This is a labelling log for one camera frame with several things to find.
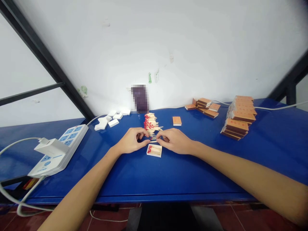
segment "open matchbox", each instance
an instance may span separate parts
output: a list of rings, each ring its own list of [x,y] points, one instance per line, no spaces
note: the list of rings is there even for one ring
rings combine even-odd
[[[158,154],[152,154],[152,153],[148,153],[150,146],[153,146],[154,148],[157,148],[160,150],[160,155]],[[149,144],[148,145],[148,149],[147,149],[147,155],[148,156],[155,156],[155,157],[161,157],[161,152],[162,152],[163,147],[160,145],[155,145],[155,144]]]

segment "blue table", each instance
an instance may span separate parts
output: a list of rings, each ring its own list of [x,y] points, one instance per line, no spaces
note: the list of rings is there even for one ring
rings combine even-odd
[[[255,100],[255,106],[274,108],[281,103]],[[193,140],[269,167],[308,185],[308,112],[289,108],[278,111],[257,110],[256,122],[240,141],[220,134],[227,106],[211,119],[197,110],[184,108],[152,111],[164,129],[173,127],[172,116],[180,116],[177,127]],[[95,124],[82,140],[67,168],[47,177],[28,203],[59,203],[69,190],[115,145],[130,127],[142,127],[144,115],[123,116],[120,124],[94,131]],[[83,119],[0,128],[0,148],[27,137],[59,138]],[[37,141],[25,141],[0,157],[0,180],[26,175],[41,159],[34,151]],[[106,179],[97,202],[250,200],[253,197],[205,162],[178,155],[163,148],[162,157],[146,155],[146,147],[122,155]]]

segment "hand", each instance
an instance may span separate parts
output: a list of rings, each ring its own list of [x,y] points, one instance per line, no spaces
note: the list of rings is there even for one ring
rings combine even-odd
[[[150,142],[150,140],[145,140],[138,143],[137,140],[141,140],[143,136],[149,137],[148,132],[144,128],[130,128],[114,148],[119,154],[137,151]]]
[[[192,154],[193,152],[194,141],[175,128],[159,131],[156,136],[156,141],[161,146],[178,154]]]

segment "floor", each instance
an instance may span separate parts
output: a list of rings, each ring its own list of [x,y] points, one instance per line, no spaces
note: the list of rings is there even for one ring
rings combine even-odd
[[[259,209],[260,203],[224,202],[224,203],[191,203],[192,205],[213,208],[226,231],[296,231],[300,230],[296,225],[286,220],[270,209]],[[119,212],[93,211],[94,216],[100,219],[126,220],[131,208],[141,204],[121,204]],[[0,231],[35,231],[50,212],[45,212],[32,217],[19,217],[16,208],[0,208]],[[100,221],[92,218],[90,214],[84,220],[80,231],[112,230],[121,231],[127,222]]]

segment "power strip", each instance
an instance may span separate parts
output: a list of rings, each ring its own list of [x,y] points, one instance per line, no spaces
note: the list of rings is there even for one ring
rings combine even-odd
[[[61,155],[55,157],[44,155],[29,172],[28,176],[40,178],[41,176],[51,176],[64,170],[88,129],[88,126],[85,124],[67,129],[59,139],[59,141],[69,147],[66,154],[61,153]]]

